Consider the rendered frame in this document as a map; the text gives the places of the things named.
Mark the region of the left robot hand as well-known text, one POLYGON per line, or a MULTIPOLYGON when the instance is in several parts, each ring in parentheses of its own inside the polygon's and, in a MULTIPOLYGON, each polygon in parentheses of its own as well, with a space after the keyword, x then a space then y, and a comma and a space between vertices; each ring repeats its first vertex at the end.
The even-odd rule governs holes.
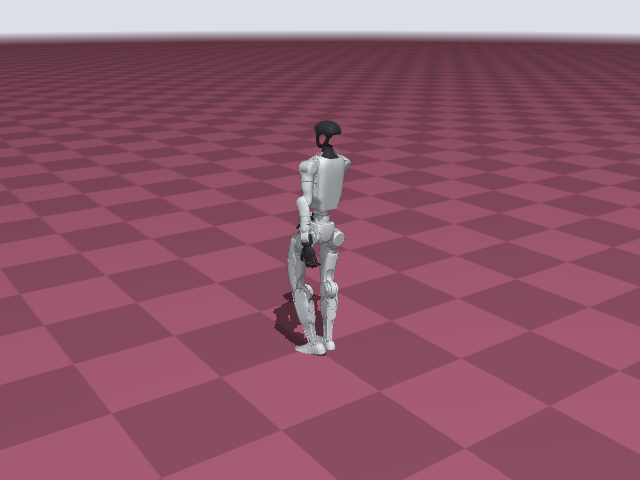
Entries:
POLYGON ((300 257, 300 258, 301 258, 301 261, 302 261, 302 262, 303 262, 303 261, 305 261, 305 265, 306 265, 307 267, 311 267, 311 268, 318 267, 318 266, 320 266, 321 264, 317 261, 317 258, 316 258, 316 256, 315 256, 315 255, 316 255, 316 254, 315 254, 315 251, 314 251, 314 249, 313 249, 313 248, 312 248, 312 246, 311 246, 311 245, 313 244, 312 235, 311 235, 311 234, 309 234, 308 238, 309 238, 309 243, 303 243, 303 242, 301 241, 302 246, 304 246, 304 247, 302 248, 302 253, 301 253, 301 257, 300 257), (304 259, 303 259, 303 258, 304 258, 304 259), (314 260, 313 260, 313 259, 314 259, 314 260), (311 260, 311 261, 310 261, 310 260, 311 260), (308 262, 307 262, 307 261, 308 261, 308 262), (314 261, 315 261, 315 263, 316 263, 317 265, 314 263, 314 261), (311 263, 312 263, 312 264, 311 264, 311 263), (312 266, 312 265, 313 265, 313 266, 312 266))

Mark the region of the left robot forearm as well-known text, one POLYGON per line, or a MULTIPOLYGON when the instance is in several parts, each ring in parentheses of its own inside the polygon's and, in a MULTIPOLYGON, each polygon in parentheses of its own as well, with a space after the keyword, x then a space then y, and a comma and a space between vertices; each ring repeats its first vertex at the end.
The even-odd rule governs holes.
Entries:
MULTIPOLYGON (((309 234, 311 234, 311 216, 312 212, 309 210, 308 202, 305 198, 301 197, 297 200, 297 207, 300 216, 300 227, 299 231, 301 233, 301 241, 303 243, 309 243, 309 234)), ((311 234, 312 235, 312 234, 311 234)))

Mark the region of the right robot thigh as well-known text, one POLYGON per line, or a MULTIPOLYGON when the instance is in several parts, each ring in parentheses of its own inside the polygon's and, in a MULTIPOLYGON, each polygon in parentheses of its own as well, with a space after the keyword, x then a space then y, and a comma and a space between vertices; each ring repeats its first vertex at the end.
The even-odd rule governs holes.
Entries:
POLYGON ((322 296, 327 298, 332 298, 336 295, 336 285, 333 282, 336 262, 339 253, 336 247, 340 246, 344 242, 344 238, 344 233, 335 228, 333 239, 326 243, 320 244, 320 292, 322 296))

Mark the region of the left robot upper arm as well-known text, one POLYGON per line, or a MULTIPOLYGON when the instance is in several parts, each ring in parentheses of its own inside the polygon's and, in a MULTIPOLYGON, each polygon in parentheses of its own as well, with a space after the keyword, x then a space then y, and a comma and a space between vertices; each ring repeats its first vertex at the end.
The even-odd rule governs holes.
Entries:
MULTIPOLYGON (((317 162, 318 162, 317 159, 311 159, 311 160, 303 161, 299 165, 299 173, 301 176, 301 190, 303 192, 303 196, 301 197, 307 200, 309 207, 312 205, 313 179, 314 179, 314 174, 317 172, 317 162)), ((297 201, 296 201, 296 204, 297 204, 297 201)))

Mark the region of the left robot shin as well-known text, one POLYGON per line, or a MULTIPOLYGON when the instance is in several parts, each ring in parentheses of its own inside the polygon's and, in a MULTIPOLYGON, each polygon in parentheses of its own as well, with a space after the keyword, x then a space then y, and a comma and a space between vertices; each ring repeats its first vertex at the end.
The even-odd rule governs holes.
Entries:
POLYGON ((312 300, 308 301, 307 292, 302 288, 296 289, 294 294, 292 292, 292 296, 298 319, 303 326, 303 330, 308 340, 308 346, 315 346, 315 341, 317 343, 318 341, 315 330, 316 316, 314 302, 312 300))

